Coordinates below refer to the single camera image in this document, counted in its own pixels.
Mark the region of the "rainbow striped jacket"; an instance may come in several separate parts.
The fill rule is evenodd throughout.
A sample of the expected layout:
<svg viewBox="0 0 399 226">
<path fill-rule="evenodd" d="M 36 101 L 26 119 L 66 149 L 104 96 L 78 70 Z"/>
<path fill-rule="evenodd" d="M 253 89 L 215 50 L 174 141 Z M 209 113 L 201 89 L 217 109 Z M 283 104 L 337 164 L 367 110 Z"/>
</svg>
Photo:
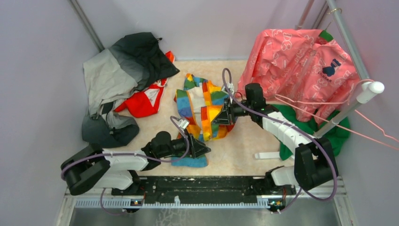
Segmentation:
<svg viewBox="0 0 399 226">
<path fill-rule="evenodd" d="M 174 101 L 178 115 L 189 124 L 188 133 L 201 142 L 225 138 L 233 125 L 213 124 L 212 120 L 221 112 L 224 100 L 229 98 L 222 86 L 212 81 L 186 74 L 182 89 L 175 92 Z"/>
</svg>

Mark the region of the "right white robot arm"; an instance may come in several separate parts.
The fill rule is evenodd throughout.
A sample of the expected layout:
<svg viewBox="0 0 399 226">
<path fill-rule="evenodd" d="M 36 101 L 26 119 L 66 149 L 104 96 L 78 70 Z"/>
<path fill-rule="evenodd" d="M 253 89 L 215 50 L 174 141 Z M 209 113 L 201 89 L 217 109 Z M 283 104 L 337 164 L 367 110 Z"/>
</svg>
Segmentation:
<svg viewBox="0 0 399 226">
<path fill-rule="evenodd" d="M 226 99 L 213 124 L 233 125 L 238 117 L 250 116 L 262 129 L 272 133 L 294 155 L 294 165 L 276 167 L 265 173 L 265 189 L 277 194 L 283 186 L 300 186 L 311 190 L 330 180 L 336 181 L 338 170 L 331 142 L 315 138 L 287 120 L 281 111 L 266 103 L 257 83 L 245 86 L 246 99 Z"/>
</svg>

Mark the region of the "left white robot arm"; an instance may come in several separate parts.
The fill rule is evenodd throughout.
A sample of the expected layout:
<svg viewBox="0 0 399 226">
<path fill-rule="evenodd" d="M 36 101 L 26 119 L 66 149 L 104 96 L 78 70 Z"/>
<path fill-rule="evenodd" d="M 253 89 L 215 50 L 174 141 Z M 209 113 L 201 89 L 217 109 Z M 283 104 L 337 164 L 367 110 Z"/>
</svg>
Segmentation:
<svg viewBox="0 0 399 226">
<path fill-rule="evenodd" d="M 189 158 L 198 159 L 211 148 L 185 133 L 172 139 L 161 131 L 137 151 L 116 152 L 90 144 L 61 165 L 61 178 L 71 195 L 81 195 L 93 188 L 110 188 L 130 195 L 141 189 L 139 171 L 149 171 L 162 162 L 174 163 Z"/>
</svg>

